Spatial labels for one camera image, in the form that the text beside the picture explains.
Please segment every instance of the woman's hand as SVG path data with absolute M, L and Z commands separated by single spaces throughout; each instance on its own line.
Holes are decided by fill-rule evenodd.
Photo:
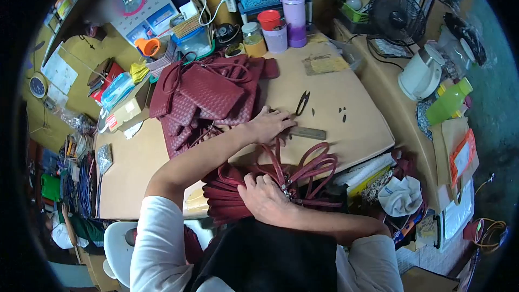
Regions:
M 247 209 L 256 220 L 281 227 L 283 216 L 296 205 L 289 201 L 269 175 L 254 179 L 252 174 L 247 174 L 244 181 L 245 186 L 238 185 L 238 193 Z
M 61 214 L 63 214 L 64 218 L 68 217 L 68 206 L 65 203 L 61 204 Z
M 269 144 L 284 129 L 297 125 L 294 120 L 288 118 L 290 113 L 269 110 L 269 106 L 264 106 L 254 119 L 243 124 L 254 143 Z

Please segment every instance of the power strip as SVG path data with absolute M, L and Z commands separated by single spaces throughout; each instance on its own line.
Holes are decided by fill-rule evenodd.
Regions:
M 227 4 L 227 10 L 231 13 L 236 13 L 236 1 L 235 0 L 225 0 L 225 3 Z

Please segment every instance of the yellow cloth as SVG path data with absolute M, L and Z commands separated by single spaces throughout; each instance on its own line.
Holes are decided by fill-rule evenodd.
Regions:
M 141 82 L 144 77 L 148 74 L 149 68 L 146 67 L 146 63 L 144 64 L 137 64 L 132 63 L 130 66 L 130 75 L 133 80 L 133 83 L 139 83 Z

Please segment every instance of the pink water bottle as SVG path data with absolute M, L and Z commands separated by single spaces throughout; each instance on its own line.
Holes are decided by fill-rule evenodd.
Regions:
M 305 0 L 280 0 L 288 25 L 289 45 L 302 48 L 306 45 L 306 9 Z

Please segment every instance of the tan work surface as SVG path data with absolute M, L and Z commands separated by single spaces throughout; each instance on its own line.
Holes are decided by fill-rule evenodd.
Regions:
M 330 61 L 340 57 L 328 42 L 308 43 L 303 48 L 289 48 L 282 54 L 268 52 L 265 58 L 277 59 L 281 75 L 262 86 L 262 92 L 267 92 L 265 104 L 291 113 L 295 113 L 301 95 L 305 91 L 310 92 L 305 110 L 294 120 L 300 127 L 326 131 L 326 141 L 331 145 L 330 153 L 336 153 L 339 158 L 339 172 L 392 147 L 394 138 L 384 117 L 350 68 L 307 75 L 303 60 L 323 56 L 329 56 Z M 281 162 L 298 165 L 302 155 L 320 142 L 296 136 L 287 139 L 287 145 L 281 148 Z M 251 163 L 253 156 L 254 146 L 249 146 L 230 160 Z M 271 161 L 263 153 L 259 163 L 270 164 Z
M 318 128 L 327 132 L 331 152 L 339 158 L 338 170 L 372 158 L 394 144 L 393 136 L 384 118 L 370 99 L 367 91 L 351 69 L 308 76 L 303 59 L 309 56 L 338 53 L 326 43 L 309 43 L 301 49 L 288 49 L 275 57 L 280 77 L 262 81 L 262 95 L 273 108 L 295 112 L 304 91 L 310 91 L 310 100 L 301 116 L 295 120 L 299 126 Z M 342 122 L 346 107 L 346 122 Z M 281 149 L 282 163 L 298 164 L 302 155 L 321 141 L 293 137 Z M 103 176 L 100 215 L 109 219 L 138 219 L 146 185 L 153 173 L 169 160 L 160 122 L 144 121 L 142 128 L 130 140 L 117 131 L 98 135 L 95 150 L 103 144 L 112 144 L 114 164 Z M 242 149 L 231 162 L 252 162 L 254 146 Z M 265 156 L 260 163 L 270 163 Z
M 353 35 L 337 19 L 334 20 L 336 30 L 342 33 L 339 41 L 348 41 Z M 436 157 L 432 141 L 420 131 L 416 121 L 416 102 L 410 100 L 398 85 L 400 68 L 379 62 L 368 51 L 366 36 L 355 37 L 351 41 L 364 56 L 367 63 L 359 70 L 359 78 L 373 98 L 376 106 L 386 118 L 397 147 L 405 147 L 416 153 L 416 167 L 422 187 L 427 189 L 429 208 L 441 212 L 451 202 L 444 187 L 438 184 Z M 387 61 L 405 67 L 408 59 L 390 58 Z

